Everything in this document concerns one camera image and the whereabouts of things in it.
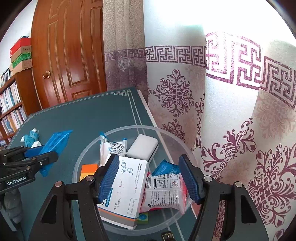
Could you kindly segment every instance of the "blue medicine packet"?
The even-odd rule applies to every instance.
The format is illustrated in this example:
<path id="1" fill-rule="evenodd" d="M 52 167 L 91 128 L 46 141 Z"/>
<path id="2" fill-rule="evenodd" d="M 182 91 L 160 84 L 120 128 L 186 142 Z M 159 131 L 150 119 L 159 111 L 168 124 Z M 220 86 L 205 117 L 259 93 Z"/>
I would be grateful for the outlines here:
<path id="1" fill-rule="evenodd" d="M 179 174 L 179 166 L 172 164 L 170 162 L 167 162 L 165 159 L 158 165 L 158 167 L 154 170 L 152 173 L 152 176 L 159 176 L 163 174 L 169 174 L 169 173 L 174 173 L 174 174 Z"/>
<path id="2" fill-rule="evenodd" d="M 54 133 L 50 137 L 50 139 L 46 142 L 46 144 L 43 146 L 39 155 L 47 152 L 55 151 L 58 154 L 58 156 L 60 156 L 60 154 L 63 152 L 64 148 L 68 143 L 68 139 L 72 131 L 73 130 Z M 43 177 L 46 177 L 48 175 L 48 171 L 50 170 L 52 165 L 53 163 L 48 164 L 40 169 L 40 173 Z"/>

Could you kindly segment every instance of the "red box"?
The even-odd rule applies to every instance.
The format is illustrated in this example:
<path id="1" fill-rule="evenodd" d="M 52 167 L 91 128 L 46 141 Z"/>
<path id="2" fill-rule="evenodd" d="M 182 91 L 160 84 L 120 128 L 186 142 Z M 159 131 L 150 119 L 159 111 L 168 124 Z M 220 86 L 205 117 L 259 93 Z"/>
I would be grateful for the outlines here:
<path id="1" fill-rule="evenodd" d="M 10 49 L 9 57 L 11 57 L 20 47 L 31 45 L 31 38 L 21 38 Z"/>

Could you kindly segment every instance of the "white eraser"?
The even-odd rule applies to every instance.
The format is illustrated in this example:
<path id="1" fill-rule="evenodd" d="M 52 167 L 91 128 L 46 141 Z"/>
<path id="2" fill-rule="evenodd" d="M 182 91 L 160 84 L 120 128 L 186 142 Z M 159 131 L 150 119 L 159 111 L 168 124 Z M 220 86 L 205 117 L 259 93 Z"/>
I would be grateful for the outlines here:
<path id="1" fill-rule="evenodd" d="M 127 157 L 150 161 L 158 149 L 158 140 L 139 134 L 135 142 L 132 144 Z"/>
<path id="2" fill-rule="evenodd" d="M 31 148 L 37 147 L 37 146 L 42 146 L 41 143 L 39 141 L 35 141 L 33 143 L 33 145 L 31 146 Z"/>

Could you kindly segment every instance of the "white packet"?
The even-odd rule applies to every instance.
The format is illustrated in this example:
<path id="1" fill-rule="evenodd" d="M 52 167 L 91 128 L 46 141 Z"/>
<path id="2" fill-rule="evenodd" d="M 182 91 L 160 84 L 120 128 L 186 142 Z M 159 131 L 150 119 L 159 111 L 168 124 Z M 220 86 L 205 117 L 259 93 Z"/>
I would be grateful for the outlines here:
<path id="1" fill-rule="evenodd" d="M 107 137 L 101 134 L 100 144 L 100 167 L 106 163 L 107 156 L 109 154 L 117 154 L 119 156 L 126 155 L 127 139 L 123 139 L 121 142 L 110 142 Z"/>
<path id="2" fill-rule="evenodd" d="M 140 213 L 159 208 L 179 209 L 185 213 L 187 189 L 181 174 L 163 174 L 147 177 Z"/>

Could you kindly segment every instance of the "screw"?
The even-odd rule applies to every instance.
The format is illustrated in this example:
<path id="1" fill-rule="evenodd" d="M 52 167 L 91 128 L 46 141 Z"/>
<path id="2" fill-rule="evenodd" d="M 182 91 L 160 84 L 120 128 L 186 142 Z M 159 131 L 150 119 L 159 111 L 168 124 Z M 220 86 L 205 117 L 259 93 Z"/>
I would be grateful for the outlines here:
<path id="1" fill-rule="evenodd" d="M 89 175 L 85 178 L 88 182 L 91 182 L 94 179 L 94 176 Z"/>
<path id="2" fill-rule="evenodd" d="M 57 181 L 54 185 L 56 187 L 60 187 L 61 185 L 63 185 L 63 182 L 62 181 Z"/>
<path id="3" fill-rule="evenodd" d="M 235 182 L 235 185 L 236 185 L 238 188 L 241 188 L 241 187 L 242 187 L 242 183 L 241 183 L 241 182 Z"/>
<path id="4" fill-rule="evenodd" d="M 205 176 L 204 179 L 207 182 L 211 182 L 213 180 L 213 178 L 211 176 Z"/>

